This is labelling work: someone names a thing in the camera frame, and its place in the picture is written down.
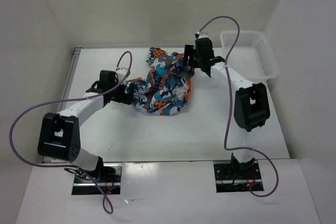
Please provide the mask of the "colourful patterned shorts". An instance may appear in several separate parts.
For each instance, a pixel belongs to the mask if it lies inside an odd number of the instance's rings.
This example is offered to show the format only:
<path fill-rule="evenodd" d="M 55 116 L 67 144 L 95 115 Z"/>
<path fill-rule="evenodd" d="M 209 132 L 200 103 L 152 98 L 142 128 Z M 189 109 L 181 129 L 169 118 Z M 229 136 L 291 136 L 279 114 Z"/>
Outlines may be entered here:
<path fill-rule="evenodd" d="M 153 115 L 174 115 L 187 105 L 191 92 L 190 78 L 181 78 L 183 53 L 171 55 L 158 47 L 151 47 L 146 58 L 150 71 L 145 79 L 126 83 L 133 91 L 133 105 L 140 112 Z"/>

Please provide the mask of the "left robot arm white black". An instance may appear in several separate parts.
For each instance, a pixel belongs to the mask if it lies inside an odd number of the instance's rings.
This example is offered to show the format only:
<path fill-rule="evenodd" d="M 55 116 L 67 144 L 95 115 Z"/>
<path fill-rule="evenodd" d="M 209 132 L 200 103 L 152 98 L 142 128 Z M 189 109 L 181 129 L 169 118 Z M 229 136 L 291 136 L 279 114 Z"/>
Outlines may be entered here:
<path fill-rule="evenodd" d="M 43 117 L 37 151 L 43 157 L 67 161 L 84 172 L 93 182 L 101 181 L 110 169 L 104 167 L 103 159 L 81 147 L 80 127 L 84 122 L 110 102 L 130 105 L 132 97 L 126 93 L 126 79 L 130 71 L 100 71 L 99 80 L 85 92 L 82 100 L 58 112 Z"/>

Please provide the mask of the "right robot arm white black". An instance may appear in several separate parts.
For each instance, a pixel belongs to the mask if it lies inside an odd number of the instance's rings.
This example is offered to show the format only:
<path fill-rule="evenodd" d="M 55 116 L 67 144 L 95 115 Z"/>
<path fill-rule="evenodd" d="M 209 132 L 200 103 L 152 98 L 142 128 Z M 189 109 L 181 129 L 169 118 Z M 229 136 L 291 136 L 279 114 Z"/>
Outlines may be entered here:
<path fill-rule="evenodd" d="M 270 118 L 266 86 L 247 80 L 228 65 L 228 57 L 215 56 L 213 43 L 208 37 L 198 36 L 194 45 L 184 46 L 184 68 L 199 68 L 210 78 L 227 87 L 229 111 L 224 133 L 224 149 L 231 152 L 230 172 L 232 179 L 243 178 L 255 167 L 254 153 L 266 156 L 248 146 L 252 130 L 265 125 Z M 228 147 L 230 127 L 236 125 L 245 133 L 238 147 Z"/>

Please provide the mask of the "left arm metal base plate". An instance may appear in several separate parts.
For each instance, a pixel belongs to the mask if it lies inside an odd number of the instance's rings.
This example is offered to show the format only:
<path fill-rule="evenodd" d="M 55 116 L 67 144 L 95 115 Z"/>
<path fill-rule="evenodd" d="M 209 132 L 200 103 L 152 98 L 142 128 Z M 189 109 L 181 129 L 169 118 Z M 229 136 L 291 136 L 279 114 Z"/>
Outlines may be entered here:
<path fill-rule="evenodd" d="M 119 195 L 121 191 L 121 173 L 122 164 L 110 164 L 104 166 L 107 172 L 102 177 L 95 178 L 95 181 L 105 194 Z M 65 168 L 71 174 L 74 174 L 72 185 L 72 195 L 99 195 L 101 192 L 87 175 L 77 169 Z"/>

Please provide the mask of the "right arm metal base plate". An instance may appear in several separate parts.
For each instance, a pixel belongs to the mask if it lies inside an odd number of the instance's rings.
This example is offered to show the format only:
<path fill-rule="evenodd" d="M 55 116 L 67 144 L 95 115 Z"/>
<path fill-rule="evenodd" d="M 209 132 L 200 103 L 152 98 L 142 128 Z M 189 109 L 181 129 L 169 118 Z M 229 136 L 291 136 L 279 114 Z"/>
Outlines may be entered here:
<path fill-rule="evenodd" d="M 213 163 L 215 186 L 217 193 L 236 193 L 249 191 L 264 191 L 259 164 L 254 161 L 251 168 L 235 172 L 230 161 Z"/>

